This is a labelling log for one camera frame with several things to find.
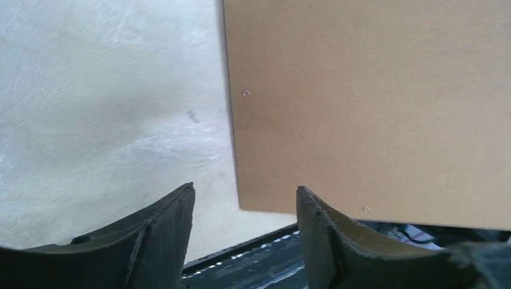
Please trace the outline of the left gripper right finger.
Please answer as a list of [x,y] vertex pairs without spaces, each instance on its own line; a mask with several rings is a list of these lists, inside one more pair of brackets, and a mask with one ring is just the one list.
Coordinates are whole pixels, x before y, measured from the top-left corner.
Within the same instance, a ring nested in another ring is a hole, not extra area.
[[510,245],[463,242],[441,250],[377,233],[307,187],[296,214],[310,288],[509,288]]

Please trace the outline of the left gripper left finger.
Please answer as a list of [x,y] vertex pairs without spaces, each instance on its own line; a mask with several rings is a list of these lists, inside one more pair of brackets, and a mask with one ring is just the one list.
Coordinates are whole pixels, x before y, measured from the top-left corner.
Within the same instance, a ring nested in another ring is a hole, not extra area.
[[69,244],[1,249],[2,288],[178,288],[195,189],[186,183],[153,204]]

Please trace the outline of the brown cardboard backing board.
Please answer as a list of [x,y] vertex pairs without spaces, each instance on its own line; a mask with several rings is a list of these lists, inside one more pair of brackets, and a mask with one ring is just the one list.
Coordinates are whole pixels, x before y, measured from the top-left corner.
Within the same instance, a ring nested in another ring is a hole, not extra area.
[[509,1],[225,1],[239,205],[510,229]]

